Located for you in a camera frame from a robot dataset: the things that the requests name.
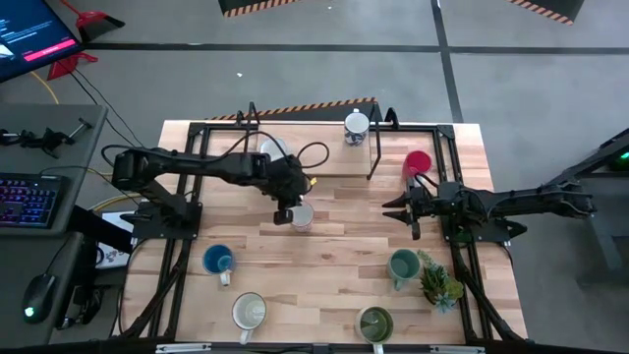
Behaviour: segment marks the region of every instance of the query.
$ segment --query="concrete floor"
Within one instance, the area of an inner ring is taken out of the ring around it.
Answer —
[[[224,19],[217,2],[207,0],[74,3],[127,21],[102,41],[437,45],[429,0],[303,0],[235,19]],[[68,24],[74,21],[57,2],[51,5]],[[624,35],[629,3],[624,0],[586,1],[573,27],[503,0],[441,0],[441,7],[450,45],[629,46]],[[267,109],[375,96],[405,121],[452,121],[438,53],[89,53],[100,61],[80,66],[82,72],[147,146],[157,144],[165,119],[231,114],[250,100]],[[496,190],[539,185],[627,128],[626,58],[452,55],[463,118],[481,124]],[[46,70],[38,72],[44,76]],[[51,85],[63,103],[90,103],[72,78]],[[0,85],[0,101],[51,100],[36,80],[22,76]],[[106,129],[100,144],[121,142]],[[100,156],[92,166],[106,169]],[[111,187],[88,178],[79,204],[89,207],[115,195]],[[582,289],[575,282],[600,265],[598,246],[585,225],[546,215],[520,219],[530,231],[514,241],[512,253],[530,337],[546,344],[626,351],[627,290]],[[97,323],[67,330],[59,340],[105,337],[112,319],[109,306]]]

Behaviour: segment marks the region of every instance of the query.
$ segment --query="rgb keyboard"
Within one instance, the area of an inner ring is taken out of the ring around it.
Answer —
[[[0,227],[50,228],[65,177],[0,173]]]

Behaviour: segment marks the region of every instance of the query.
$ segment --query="hazard tape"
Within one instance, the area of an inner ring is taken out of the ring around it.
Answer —
[[[286,5],[290,3],[297,2],[299,0],[268,0],[262,1],[260,3],[254,5],[247,5],[236,9],[231,9],[223,13],[225,17],[235,17],[240,15],[246,15],[255,11],[260,11],[264,9],[270,9],[280,5]]]
[[[525,9],[529,9],[533,12],[535,12],[536,14],[540,14],[542,16],[546,16],[551,20],[555,20],[559,23],[562,23],[564,25],[573,25],[574,22],[572,22],[570,19],[568,19],[567,16],[563,16],[559,13],[556,13],[552,10],[546,9],[540,5],[536,5],[531,1],[526,1],[526,0],[506,0],[514,5],[519,5]]]
[[[304,104],[301,106],[269,109],[265,111],[260,111],[257,113],[257,115],[259,116],[260,119],[262,119],[264,116],[267,116],[267,115],[293,113],[293,112],[300,112],[300,111],[305,111],[309,109],[329,108],[329,107],[336,107],[336,106],[342,106],[342,105],[347,105],[347,104],[365,103],[365,102],[375,102],[375,97],[356,98],[356,99],[339,100],[339,101],[332,101],[332,102],[325,102],[325,103]],[[208,120],[236,120],[236,114],[217,116],[217,117],[209,118]]]

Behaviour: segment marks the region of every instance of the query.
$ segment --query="computer mouse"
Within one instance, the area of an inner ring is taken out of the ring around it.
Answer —
[[[28,324],[38,324],[48,317],[57,277],[44,273],[34,277],[24,293],[22,315]]]

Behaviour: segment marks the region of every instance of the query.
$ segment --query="monitor screen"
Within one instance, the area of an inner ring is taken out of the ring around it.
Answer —
[[[0,0],[0,83],[81,50],[43,0]]]

